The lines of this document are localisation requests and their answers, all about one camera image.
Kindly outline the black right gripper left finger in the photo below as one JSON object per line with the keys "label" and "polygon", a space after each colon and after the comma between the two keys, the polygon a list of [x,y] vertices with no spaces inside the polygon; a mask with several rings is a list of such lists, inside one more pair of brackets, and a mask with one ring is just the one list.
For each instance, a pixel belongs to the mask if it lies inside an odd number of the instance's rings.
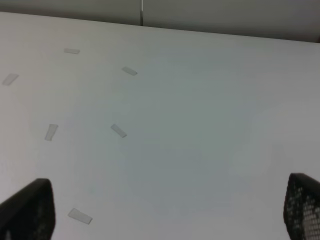
{"label": "black right gripper left finger", "polygon": [[50,240],[56,225],[51,181],[38,178],[0,204],[2,240]]}

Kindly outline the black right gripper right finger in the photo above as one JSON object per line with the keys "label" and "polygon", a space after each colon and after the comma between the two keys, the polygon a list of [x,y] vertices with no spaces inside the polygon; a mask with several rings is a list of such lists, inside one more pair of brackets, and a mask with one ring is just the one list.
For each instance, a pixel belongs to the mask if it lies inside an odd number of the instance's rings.
{"label": "black right gripper right finger", "polygon": [[291,173],[287,182],[283,221],[291,240],[320,240],[320,182]]}

